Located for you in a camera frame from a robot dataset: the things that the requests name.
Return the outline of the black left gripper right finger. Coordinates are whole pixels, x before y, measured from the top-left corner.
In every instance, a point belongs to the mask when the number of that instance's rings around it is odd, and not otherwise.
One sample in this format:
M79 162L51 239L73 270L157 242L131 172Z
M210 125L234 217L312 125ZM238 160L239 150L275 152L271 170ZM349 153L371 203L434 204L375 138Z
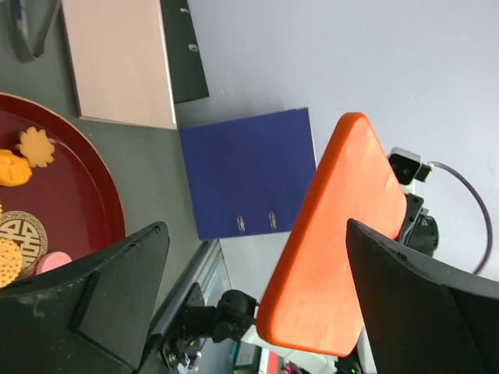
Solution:
M346 246L379 373L496 373L498 283L350 219Z

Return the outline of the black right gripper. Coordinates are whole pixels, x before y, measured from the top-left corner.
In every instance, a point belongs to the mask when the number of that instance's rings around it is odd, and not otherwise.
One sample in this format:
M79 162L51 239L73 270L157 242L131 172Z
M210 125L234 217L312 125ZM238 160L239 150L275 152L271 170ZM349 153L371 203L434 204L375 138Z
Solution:
M406 212L397 241L424 255L433 257L439 243L437 222L426 209L424 199L406 193Z

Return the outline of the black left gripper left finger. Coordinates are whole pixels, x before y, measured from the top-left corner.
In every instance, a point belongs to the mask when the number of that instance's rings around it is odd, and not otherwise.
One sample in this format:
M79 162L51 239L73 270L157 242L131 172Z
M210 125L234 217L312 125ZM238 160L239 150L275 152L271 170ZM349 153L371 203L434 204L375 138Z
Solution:
M168 256L155 222L1 290L3 373L131 373L140 366Z

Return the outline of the orange box lid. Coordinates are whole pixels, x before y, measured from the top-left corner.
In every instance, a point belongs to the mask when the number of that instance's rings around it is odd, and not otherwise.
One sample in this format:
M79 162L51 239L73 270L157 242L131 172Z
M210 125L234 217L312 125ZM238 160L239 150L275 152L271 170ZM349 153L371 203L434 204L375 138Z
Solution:
M345 356L363 317L349 265L349 219L395 238L406 198L370 120L338 120L257 312L274 346Z

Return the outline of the metal tongs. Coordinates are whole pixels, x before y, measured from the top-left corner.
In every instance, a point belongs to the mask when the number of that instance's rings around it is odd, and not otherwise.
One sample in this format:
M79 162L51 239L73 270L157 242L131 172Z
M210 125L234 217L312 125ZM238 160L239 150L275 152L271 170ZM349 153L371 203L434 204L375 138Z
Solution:
M41 17L41 25L30 33L27 2L7 1L12 26L12 49L21 63L37 61L45 52L48 32L60 11L61 1L49 1Z

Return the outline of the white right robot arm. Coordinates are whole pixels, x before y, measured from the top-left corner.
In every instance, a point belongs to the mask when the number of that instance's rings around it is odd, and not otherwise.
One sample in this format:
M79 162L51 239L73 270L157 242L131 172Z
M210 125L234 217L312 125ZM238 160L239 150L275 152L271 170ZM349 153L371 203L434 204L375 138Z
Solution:
M293 351L271 345L257 336L257 300L238 291L226 291L216 306L205 305L199 284L194 284L158 347L166 373L193 373L208 340L236 343L237 373L362 373L365 359L358 348L345 357Z

